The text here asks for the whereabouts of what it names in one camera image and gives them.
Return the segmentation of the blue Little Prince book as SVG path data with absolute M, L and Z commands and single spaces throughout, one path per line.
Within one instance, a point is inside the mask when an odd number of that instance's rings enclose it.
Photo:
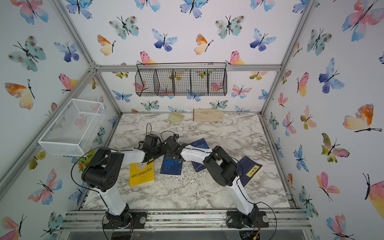
M 196 147 L 196 148 L 201 148 L 201 149 L 209 149 L 209 146 L 208 146 L 205 139 L 197 140 L 197 141 L 191 143 L 191 146 Z M 199 164 L 197 162 L 192 162 L 192 165 L 193 165 L 196 173 L 206 169 L 206 167 L 203 164 Z

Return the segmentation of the dark blue yellow-label book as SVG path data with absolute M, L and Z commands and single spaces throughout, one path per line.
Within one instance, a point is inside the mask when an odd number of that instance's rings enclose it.
M 182 167 L 183 167 L 182 161 L 174 161 L 171 158 L 164 156 L 160 174 L 180 176 L 182 173 Z

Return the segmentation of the navy yellow-label book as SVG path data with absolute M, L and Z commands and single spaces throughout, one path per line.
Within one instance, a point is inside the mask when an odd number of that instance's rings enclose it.
M 256 163 L 248 156 L 244 156 L 240 159 L 237 165 L 240 181 L 244 187 L 262 170 L 263 167 L 262 164 Z

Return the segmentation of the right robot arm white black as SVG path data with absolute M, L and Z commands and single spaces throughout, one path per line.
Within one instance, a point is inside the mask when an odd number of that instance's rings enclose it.
M 240 164 L 222 147 L 210 149 L 203 139 L 191 144 L 179 144 L 173 137 L 169 137 L 154 149 L 158 156 L 165 154 L 173 161 L 194 162 L 205 166 L 212 179 L 224 187 L 235 200 L 237 210 L 227 212 L 228 228 L 269 227 L 267 214 L 246 193 L 241 180 L 245 171 L 239 169 Z

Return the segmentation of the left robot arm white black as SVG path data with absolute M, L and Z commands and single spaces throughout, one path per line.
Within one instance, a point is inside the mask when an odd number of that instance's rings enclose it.
M 140 170 L 145 169 L 153 161 L 153 157 L 162 150 L 158 148 L 160 138 L 149 134 L 140 142 L 139 149 L 117 151 L 101 147 L 92 157 L 82 173 L 82 181 L 97 192 L 107 207 L 107 223 L 105 229 L 134 228 L 135 218 L 130 213 L 130 207 L 123 200 L 116 186 L 122 166 L 133 164 Z

